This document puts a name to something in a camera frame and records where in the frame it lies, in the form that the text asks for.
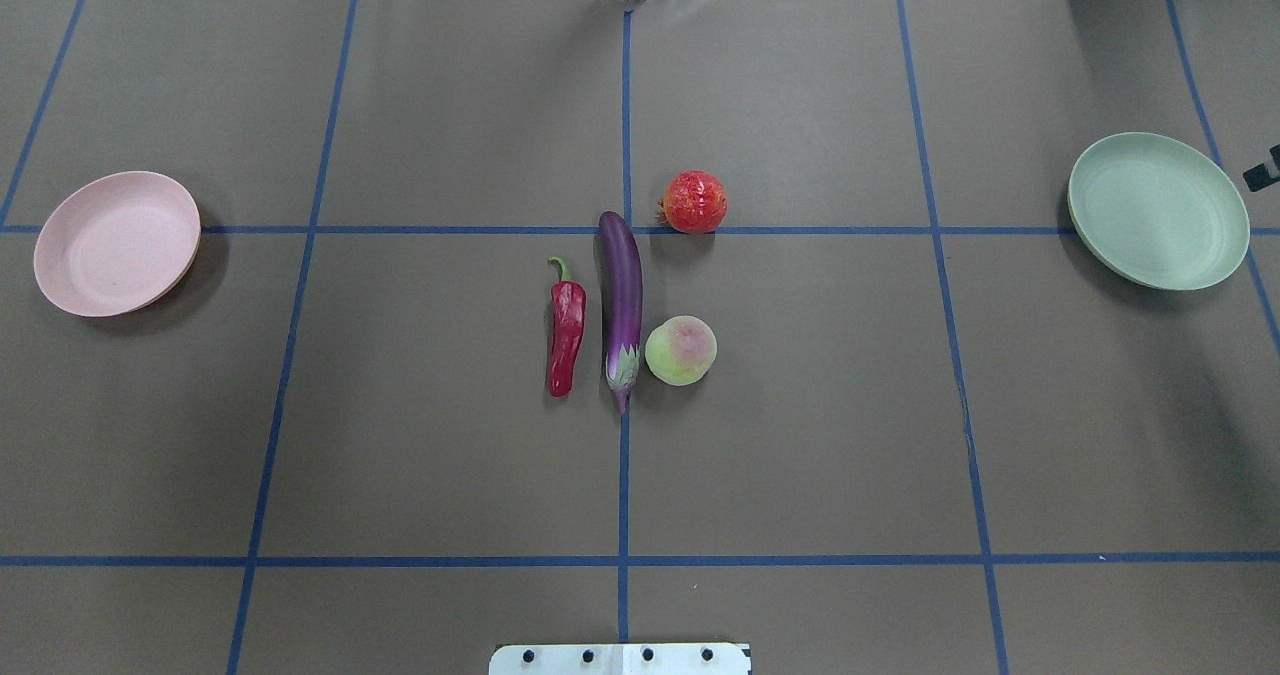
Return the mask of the purple eggplant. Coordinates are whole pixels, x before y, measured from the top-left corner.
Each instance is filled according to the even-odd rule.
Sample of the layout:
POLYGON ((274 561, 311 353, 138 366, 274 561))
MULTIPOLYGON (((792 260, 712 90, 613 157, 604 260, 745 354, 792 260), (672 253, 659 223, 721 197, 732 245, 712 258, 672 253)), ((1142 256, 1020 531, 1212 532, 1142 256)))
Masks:
POLYGON ((627 222, 614 211, 599 219, 605 264, 605 352, 603 373, 621 416, 643 365, 643 265, 627 222))

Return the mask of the green pink peach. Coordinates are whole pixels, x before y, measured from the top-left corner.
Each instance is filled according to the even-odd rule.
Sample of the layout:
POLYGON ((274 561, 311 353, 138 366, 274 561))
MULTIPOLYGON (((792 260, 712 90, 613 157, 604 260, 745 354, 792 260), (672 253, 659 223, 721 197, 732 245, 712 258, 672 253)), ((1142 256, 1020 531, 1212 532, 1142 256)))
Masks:
POLYGON ((691 386, 710 370, 718 341, 700 318, 668 319, 646 338, 644 360, 652 374, 667 386, 691 386))

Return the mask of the red chili pepper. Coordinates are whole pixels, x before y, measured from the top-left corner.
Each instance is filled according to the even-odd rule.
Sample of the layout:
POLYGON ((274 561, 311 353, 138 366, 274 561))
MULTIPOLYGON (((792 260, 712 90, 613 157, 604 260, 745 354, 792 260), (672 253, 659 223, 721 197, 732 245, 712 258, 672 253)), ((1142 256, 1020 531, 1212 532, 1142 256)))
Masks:
POLYGON ((579 351, 585 333, 588 292, 573 279, 562 257, 547 260, 558 272, 550 288, 550 348, 547 361, 547 384, 552 397, 566 397, 573 387, 579 351))

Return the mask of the red pomegranate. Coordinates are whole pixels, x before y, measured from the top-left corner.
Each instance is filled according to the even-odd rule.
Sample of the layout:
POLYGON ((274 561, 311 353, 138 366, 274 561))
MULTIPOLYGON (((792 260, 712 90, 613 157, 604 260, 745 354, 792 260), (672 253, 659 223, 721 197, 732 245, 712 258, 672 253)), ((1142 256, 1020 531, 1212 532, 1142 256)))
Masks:
POLYGON ((686 234, 709 234, 728 211, 727 191, 709 172, 681 172, 666 187, 658 209, 659 223, 686 234))

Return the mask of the green plate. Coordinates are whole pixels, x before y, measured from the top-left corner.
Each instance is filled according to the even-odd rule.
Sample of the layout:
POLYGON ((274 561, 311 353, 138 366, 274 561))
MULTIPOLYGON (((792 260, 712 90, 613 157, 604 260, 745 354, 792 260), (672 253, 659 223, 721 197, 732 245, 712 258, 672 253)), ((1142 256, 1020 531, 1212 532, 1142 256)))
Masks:
POLYGON ((1096 259, 1153 289, 1213 287, 1242 266, 1251 245, 1245 204, 1226 173, 1164 134, 1092 143, 1071 167, 1066 205, 1096 259))

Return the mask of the pink plate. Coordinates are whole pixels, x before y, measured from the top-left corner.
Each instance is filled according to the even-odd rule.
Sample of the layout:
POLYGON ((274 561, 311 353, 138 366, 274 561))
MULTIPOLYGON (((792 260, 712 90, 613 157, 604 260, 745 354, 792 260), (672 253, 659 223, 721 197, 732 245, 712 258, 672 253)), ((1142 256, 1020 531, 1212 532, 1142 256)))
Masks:
POLYGON ((195 263, 201 216, 191 192, 156 172, 120 172, 68 196, 44 223, 35 281, 64 313, 113 318, 160 300, 195 263))

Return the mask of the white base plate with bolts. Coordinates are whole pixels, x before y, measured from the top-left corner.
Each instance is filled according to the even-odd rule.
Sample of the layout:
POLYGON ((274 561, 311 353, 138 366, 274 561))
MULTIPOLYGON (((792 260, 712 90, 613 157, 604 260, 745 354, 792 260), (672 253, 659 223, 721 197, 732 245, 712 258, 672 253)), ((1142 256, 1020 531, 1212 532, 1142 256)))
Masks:
POLYGON ((751 674, 750 646, 728 642, 516 644, 489 674, 751 674))

